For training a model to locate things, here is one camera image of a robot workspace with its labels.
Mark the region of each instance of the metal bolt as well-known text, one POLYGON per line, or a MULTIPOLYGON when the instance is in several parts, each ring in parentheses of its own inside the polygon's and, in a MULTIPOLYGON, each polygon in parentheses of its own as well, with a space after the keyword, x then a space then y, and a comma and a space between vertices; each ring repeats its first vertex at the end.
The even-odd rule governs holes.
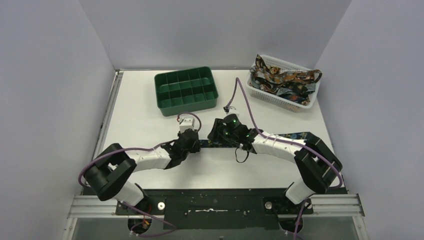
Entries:
POLYGON ((159 210, 164 210, 164 209, 165 209, 165 203, 163 203, 163 202, 159 202, 159 203, 157 204, 157 209, 159 209, 159 210))
POLYGON ((265 202, 265 208, 266 209, 272 209, 273 208, 273 204, 270 201, 265 202))

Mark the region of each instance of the white wall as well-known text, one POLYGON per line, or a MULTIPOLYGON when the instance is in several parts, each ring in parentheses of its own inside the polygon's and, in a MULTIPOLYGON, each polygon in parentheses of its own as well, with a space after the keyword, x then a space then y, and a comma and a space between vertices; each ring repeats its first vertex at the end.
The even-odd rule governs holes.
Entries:
POLYGON ((373 240, 424 236, 423 10, 353 0, 317 64, 319 105, 373 240))
POLYGON ((1 239, 61 237, 113 76, 77 0, 1 1, 1 239))
POLYGON ((313 68, 351 0, 79 0, 116 69, 313 68))

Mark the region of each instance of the green compartment tray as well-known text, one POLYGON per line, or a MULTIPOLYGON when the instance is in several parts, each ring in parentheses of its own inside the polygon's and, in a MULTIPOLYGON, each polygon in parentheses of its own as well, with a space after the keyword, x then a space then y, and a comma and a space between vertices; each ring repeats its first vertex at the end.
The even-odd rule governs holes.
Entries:
POLYGON ((154 76, 157 107, 164 116, 211 109, 218 92, 209 67, 160 73, 154 76))

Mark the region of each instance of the white cable connector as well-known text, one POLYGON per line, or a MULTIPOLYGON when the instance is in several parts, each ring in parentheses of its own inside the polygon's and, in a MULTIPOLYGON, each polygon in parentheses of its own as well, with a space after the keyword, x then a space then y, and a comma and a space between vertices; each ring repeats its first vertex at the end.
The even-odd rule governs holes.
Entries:
POLYGON ((179 132, 184 133, 187 129, 195 130, 195 118, 185 116, 179 119, 179 132))
POLYGON ((230 107, 228 108, 228 113, 227 113, 227 115, 230 115, 230 114, 235 114, 235 115, 237 116, 237 118, 238 118, 238 117, 239 117, 239 115, 240 115, 239 111, 238 111, 235 107, 233 107, 233 106, 230 106, 230 107))

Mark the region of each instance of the white mesh basket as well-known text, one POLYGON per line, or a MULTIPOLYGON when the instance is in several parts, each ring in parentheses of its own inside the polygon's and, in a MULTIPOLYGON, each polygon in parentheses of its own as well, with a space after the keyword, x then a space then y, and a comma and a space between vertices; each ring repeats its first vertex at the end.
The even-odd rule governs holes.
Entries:
MULTIPOLYGON (((290 63, 288 61, 283 61, 272 56, 267 56, 267 55, 260 55, 260 56, 265 61, 265 64, 268 67, 269 66, 280 67, 283 70, 287 70, 287 71, 310 71, 310 69, 306 67, 302 67, 302 66, 290 63)), ((252 75, 249 73, 247 75, 247 88, 249 88, 249 92, 252 97, 263 100, 270 104, 277 105, 279 107, 293 111, 295 113, 300 112, 302 109, 309 109, 310 107, 312 107, 312 104, 315 102, 315 99, 317 98, 318 88, 320 87, 320 83, 321 83, 321 81, 318 81, 316 83, 315 92, 309 95, 309 99, 310 99, 309 104, 304 106, 302 104, 292 102, 290 100, 262 91, 260 89, 256 89, 249 85, 251 80, 252 80, 252 75)))

